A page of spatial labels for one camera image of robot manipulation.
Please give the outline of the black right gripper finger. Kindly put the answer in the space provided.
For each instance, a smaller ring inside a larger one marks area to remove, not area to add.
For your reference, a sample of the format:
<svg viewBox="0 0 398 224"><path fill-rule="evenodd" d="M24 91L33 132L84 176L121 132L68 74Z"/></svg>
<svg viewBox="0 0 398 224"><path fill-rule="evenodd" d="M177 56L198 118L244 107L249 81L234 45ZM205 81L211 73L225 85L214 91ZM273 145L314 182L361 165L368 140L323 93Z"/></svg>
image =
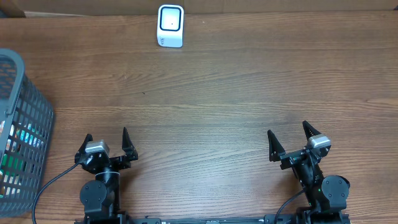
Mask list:
<svg viewBox="0 0 398 224"><path fill-rule="evenodd" d="M271 130L267 131L267 137L269 141L269 160L271 162L280 161L280 158L285 155L285 149Z"/></svg>
<svg viewBox="0 0 398 224"><path fill-rule="evenodd" d="M316 130L308 121L303 121L302 122L303 129L305 131L305 135L307 140L309 140L311 137L316 136L321 134L318 130Z"/></svg>

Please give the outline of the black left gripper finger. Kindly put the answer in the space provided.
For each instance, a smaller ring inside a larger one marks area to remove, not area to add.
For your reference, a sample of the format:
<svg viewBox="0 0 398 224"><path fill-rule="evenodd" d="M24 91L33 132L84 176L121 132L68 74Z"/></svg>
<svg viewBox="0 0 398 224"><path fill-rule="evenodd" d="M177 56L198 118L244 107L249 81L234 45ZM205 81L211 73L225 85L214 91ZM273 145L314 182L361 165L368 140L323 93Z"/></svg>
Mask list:
<svg viewBox="0 0 398 224"><path fill-rule="evenodd" d="M126 127L123 128L122 150L129 161L138 160L138 153L134 147Z"/></svg>
<svg viewBox="0 0 398 224"><path fill-rule="evenodd" d="M84 141L83 141L83 143L82 143L82 145L80 146L78 152L76 153L76 155L77 155L77 156L80 156L80 155L84 154L87 144L88 144L90 141L92 141L92 140L93 140L92 135L91 135L91 134L87 134L86 137L85 137L85 139L84 139Z"/></svg>

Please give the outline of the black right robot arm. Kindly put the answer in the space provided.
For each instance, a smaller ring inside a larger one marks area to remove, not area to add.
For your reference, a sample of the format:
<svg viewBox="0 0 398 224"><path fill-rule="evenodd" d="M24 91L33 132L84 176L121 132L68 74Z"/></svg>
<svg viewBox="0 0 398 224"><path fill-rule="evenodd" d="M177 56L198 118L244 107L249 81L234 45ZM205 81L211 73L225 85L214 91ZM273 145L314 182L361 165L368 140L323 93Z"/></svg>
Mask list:
<svg viewBox="0 0 398 224"><path fill-rule="evenodd" d="M281 162L282 170L292 169L302 190L284 202L275 214L264 216L265 223L350 223L346 209L350 182L340 175L324 176L319 166L331 148L331 140L308 121L303 121L307 144L298 151L287 153L271 131L267 131L269 160ZM307 207L299 207L294 214L282 214L283 209L304 194Z"/></svg>

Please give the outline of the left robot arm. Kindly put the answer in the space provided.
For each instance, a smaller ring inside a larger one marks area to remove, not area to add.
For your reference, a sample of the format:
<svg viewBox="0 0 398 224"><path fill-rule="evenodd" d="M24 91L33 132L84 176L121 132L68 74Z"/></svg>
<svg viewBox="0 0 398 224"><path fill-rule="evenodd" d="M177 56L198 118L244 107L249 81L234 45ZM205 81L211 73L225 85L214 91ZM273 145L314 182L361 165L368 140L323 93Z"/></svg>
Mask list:
<svg viewBox="0 0 398 224"><path fill-rule="evenodd" d="M75 164L95 176L80 190L83 223L132 223L128 213L121 210L120 171L131 168L131 162L138 160L138 153L126 128L122 137L121 156L110 157L107 143L94 141L91 134L86 135L75 154Z"/></svg>

